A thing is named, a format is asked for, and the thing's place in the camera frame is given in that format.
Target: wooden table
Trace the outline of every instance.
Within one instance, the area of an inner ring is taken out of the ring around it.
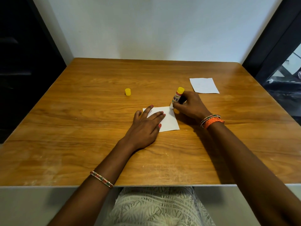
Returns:
[[[200,94],[208,109],[284,183],[301,183],[301,127],[240,64],[75,58],[0,149],[0,185],[80,185],[136,110],[169,106],[199,77],[220,92]],[[135,153],[116,185],[234,183],[208,134],[175,113],[180,130]]]

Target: person's left arm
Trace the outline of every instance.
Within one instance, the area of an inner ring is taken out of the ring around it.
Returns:
[[[94,170],[112,184],[115,184],[131,155],[136,150],[152,144],[157,138],[161,127],[160,122],[165,114],[157,112],[147,118],[152,108],[153,105],[142,114],[141,111],[135,113],[133,124],[125,137],[118,141],[113,150]],[[88,176],[48,226],[94,225],[109,190],[110,188],[98,179],[92,175]]]

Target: bangle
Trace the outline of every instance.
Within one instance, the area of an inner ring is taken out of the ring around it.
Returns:
[[[222,119],[220,119],[218,117],[212,117],[205,122],[204,129],[207,129],[210,125],[212,125],[214,122],[217,122],[217,121],[221,122],[223,124],[225,123]]]
[[[108,186],[110,189],[112,189],[114,187],[111,182],[109,182],[107,179],[105,179],[101,175],[97,174],[95,171],[91,171],[90,175],[92,175],[93,177],[95,177],[98,180],[100,180],[103,184],[105,184],[106,186]]]
[[[217,114],[213,114],[213,115],[210,115],[208,117],[206,117],[204,120],[201,121],[201,127],[204,127],[204,124],[207,120],[209,120],[210,118],[214,118],[214,117],[218,117],[220,118],[221,116],[220,115],[217,115]]]

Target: square paper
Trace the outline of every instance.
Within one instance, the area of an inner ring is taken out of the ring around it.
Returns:
[[[212,78],[190,78],[190,83],[197,93],[219,93]]]
[[[154,107],[150,110],[148,117],[156,112],[163,111],[166,116],[161,121],[161,128],[159,132],[166,132],[171,130],[180,130],[177,119],[175,118],[175,113],[173,112],[173,109],[168,107]]]

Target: yellow cap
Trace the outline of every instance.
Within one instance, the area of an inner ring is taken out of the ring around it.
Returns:
[[[179,94],[182,94],[184,92],[184,88],[183,87],[179,87],[178,90],[177,90],[177,92]]]
[[[131,89],[126,88],[126,95],[127,95],[127,96],[130,96],[130,95],[131,95]]]

